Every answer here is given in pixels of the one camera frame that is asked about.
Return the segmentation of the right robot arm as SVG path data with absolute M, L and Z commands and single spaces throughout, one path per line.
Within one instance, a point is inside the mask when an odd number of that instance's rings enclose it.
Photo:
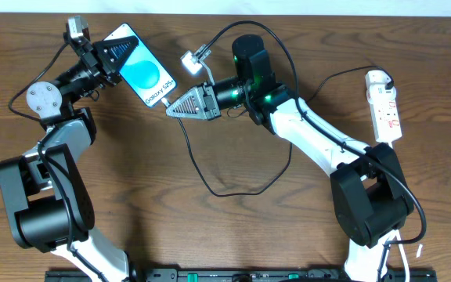
M 345 273 L 351 280 L 382 281 L 391 246 L 408 242 L 399 229 L 422 209 L 406 184 L 388 142 L 376 146 L 353 139 L 319 117 L 297 90 L 277 81 L 262 38 L 232 43 L 236 76 L 193 86 L 167 105 L 169 117 L 210 121 L 242 105 L 251 120 L 287 140 L 329 177 L 334 213 L 350 243 Z

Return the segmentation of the blue Galaxy smartphone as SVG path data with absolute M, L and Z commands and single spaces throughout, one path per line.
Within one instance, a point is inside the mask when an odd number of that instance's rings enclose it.
M 139 43 L 121 68 L 120 75 L 147 107 L 154 107 L 176 88 L 177 82 L 128 23 L 123 23 L 104 40 L 131 36 Z

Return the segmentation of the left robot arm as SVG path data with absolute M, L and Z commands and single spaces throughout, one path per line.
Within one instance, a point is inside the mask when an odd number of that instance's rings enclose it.
M 139 40 L 126 36 L 92 43 L 87 33 L 64 33 L 79 61 L 51 81 L 38 75 L 20 93 L 45 131 L 27 152 L 0 161 L 0 190 L 9 228 L 21 248 L 35 248 L 73 263 L 92 281 L 143 281 L 129 254 L 95 227 L 92 201 L 78 158 L 94 143 L 96 124 L 78 100 L 121 81 L 120 70 Z

